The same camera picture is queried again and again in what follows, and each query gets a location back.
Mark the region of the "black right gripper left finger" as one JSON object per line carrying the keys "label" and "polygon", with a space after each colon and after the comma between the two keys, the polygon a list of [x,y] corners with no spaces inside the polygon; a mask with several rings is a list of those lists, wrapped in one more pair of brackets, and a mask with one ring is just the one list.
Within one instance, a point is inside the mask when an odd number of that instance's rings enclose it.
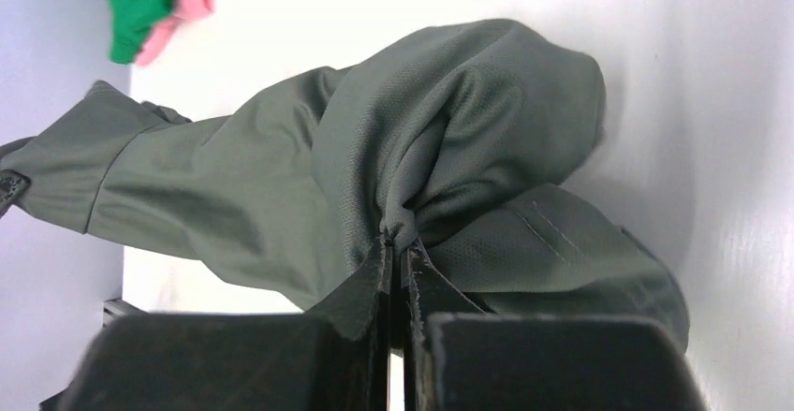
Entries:
{"label": "black right gripper left finger", "polygon": [[301,314],[120,316],[44,410],[385,410],[393,248]]}

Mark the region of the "grey t-shirt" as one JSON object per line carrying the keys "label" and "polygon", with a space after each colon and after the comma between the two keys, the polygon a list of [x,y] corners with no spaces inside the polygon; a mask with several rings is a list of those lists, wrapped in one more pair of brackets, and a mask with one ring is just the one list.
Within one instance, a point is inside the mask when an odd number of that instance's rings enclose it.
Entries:
{"label": "grey t-shirt", "polygon": [[588,54],[527,26],[430,27],[190,121],[104,81],[1,149],[1,207],[309,309],[378,239],[423,244],[497,313],[649,318],[686,348],[668,269],[564,181],[601,140]]}

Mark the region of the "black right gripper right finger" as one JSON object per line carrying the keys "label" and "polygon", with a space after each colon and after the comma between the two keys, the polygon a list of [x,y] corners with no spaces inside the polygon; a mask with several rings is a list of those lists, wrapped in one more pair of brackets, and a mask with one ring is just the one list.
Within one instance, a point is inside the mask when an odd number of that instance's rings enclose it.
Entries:
{"label": "black right gripper right finger", "polygon": [[702,410],[684,359],[647,319],[483,311],[431,263],[402,255],[408,410]]}

